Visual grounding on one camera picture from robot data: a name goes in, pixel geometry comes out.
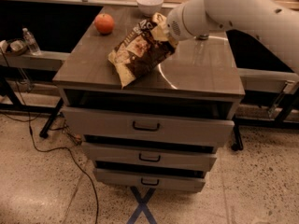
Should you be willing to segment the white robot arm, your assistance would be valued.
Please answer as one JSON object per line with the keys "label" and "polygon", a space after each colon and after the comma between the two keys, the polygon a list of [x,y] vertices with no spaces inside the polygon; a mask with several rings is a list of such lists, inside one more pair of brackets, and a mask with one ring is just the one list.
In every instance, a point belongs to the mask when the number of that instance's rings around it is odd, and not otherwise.
{"label": "white robot arm", "polygon": [[216,29],[241,31],[299,73],[299,13],[273,0],[189,0],[168,13],[166,25],[177,41]]}

